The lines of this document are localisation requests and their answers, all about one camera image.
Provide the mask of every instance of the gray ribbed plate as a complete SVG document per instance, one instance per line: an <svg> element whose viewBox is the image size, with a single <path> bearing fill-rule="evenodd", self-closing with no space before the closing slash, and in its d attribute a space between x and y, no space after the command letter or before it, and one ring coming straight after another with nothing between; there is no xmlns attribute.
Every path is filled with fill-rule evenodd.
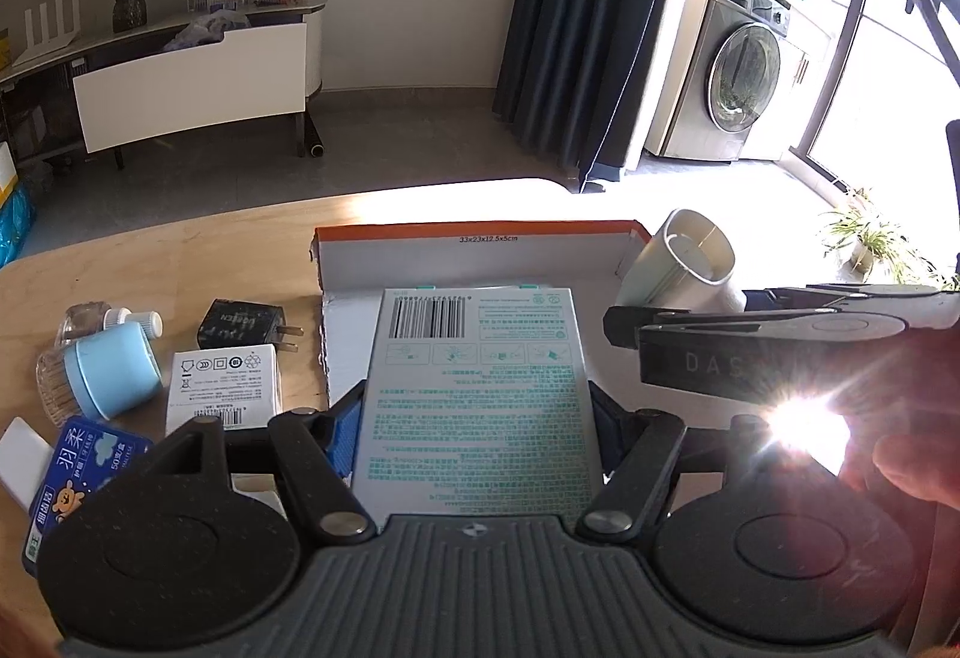
<svg viewBox="0 0 960 658"><path fill-rule="evenodd" d="M554 517L397 517L373 541L318 552L294 592L253 626L205 647L150 655L761 658L776 652L690 623L661 597L634 553L578 542ZM782 652L902 655L878 636ZM61 653L128 654L75 641Z"/></svg>

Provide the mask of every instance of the curtain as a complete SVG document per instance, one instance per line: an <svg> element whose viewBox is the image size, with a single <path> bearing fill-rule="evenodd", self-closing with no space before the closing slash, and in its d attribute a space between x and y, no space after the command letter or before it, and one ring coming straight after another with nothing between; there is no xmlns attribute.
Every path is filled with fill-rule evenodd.
<svg viewBox="0 0 960 658"><path fill-rule="evenodd" d="M515 0L493 112L520 145L577 167L629 139L662 0Z"/></svg>

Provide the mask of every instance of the barcode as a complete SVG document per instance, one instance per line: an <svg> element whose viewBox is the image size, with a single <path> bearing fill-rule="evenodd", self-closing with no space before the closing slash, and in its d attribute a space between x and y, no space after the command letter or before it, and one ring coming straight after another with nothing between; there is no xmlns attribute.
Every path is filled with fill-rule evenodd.
<svg viewBox="0 0 960 658"><path fill-rule="evenodd" d="M219 417L224 427L235 427L243 423L243 406L237 409L197 409L194 417Z"/></svg>
<svg viewBox="0 0 960 658"><path fill-rule="evenodd" d="M462 295L394 298L390 338L463 338L466 304Z"/></svg>

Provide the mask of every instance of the yellow package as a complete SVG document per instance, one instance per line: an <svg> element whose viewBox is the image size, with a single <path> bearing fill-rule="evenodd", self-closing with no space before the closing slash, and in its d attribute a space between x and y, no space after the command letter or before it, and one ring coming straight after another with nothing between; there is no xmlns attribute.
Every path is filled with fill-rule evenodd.
<svg viewBox="0 0 960 658"><path fill-rule="evenodd" d="M10 32L0 29L0 70L10 64Z"/></svg>

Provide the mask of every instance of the charger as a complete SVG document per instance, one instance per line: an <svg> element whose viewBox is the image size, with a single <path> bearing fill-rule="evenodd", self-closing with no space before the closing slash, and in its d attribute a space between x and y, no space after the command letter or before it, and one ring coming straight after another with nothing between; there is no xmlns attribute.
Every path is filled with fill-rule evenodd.
<svg viewBox="0 0 960 658"><path fill-rule="evenodd" d="M297 351L296 344L284 341L283 336L301 336L304 329L286 322L281 306L218 298L200 323L197 343L201 349L272 343L278 351Z"/></svg>

